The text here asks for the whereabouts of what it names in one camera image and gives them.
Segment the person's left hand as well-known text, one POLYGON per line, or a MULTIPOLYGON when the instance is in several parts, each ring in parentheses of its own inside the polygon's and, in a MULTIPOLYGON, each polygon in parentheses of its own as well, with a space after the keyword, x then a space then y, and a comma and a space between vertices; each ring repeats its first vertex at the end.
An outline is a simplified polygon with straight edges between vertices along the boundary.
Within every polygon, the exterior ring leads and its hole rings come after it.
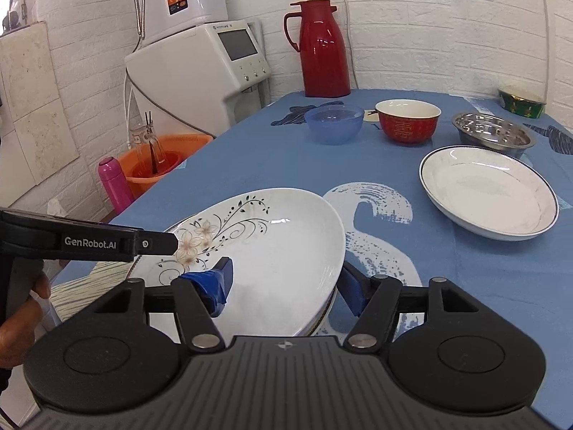
POLYGON ((9 317, 0 329, 0 366, 11 369, 19 366, 35 342, 35 329, 43 318, 43 311, 34 297, 28 299, 9 317))

